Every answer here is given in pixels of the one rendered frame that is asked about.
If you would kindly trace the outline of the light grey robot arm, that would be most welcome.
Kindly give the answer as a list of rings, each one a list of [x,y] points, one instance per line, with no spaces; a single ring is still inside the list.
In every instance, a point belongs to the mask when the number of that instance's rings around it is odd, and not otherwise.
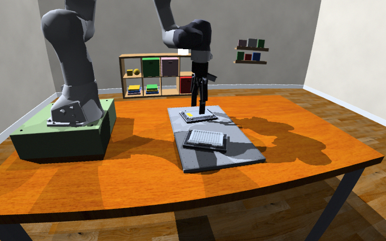
[[[162,28],[162,39],[168,48],[191,49],[191,60],[207,63],[210,50],[211,24],[195,19],[186,26],[175,23],[171,0],[153,0]],[[65,9],[46,13],[41,19],[44,37],[52,44],[60,61],[65,84],[62,95],[51,107],[48,127],[82,127],[104,116],[92,59],[85,42],[95,33],[97,0],[65,0]]]

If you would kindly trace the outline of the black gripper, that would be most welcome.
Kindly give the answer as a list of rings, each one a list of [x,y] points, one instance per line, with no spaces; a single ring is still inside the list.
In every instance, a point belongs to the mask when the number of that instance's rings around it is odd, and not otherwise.
[[[208,79],[205,79],[205,74],[208,72],[207,63],[196,63],[192,61],[192,79],[190,91],[191,95],[191,106],[197,105],[197,91],[199,88],[200,93],[200,108],[199,114],[205,114],[206,101],[208,101]]]

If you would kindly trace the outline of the clear rectangular plastic lid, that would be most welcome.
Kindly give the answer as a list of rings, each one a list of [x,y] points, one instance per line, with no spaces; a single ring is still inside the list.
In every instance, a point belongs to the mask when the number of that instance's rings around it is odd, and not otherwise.
[[[198,110],[184,111],[184,114],[188,117],[188,119],[191,119],[191,117],[193,119],[203,118],[203,117],[210,117],[212,115],[207,109],[205,109],[205,114],[199,114],[199,109]]]

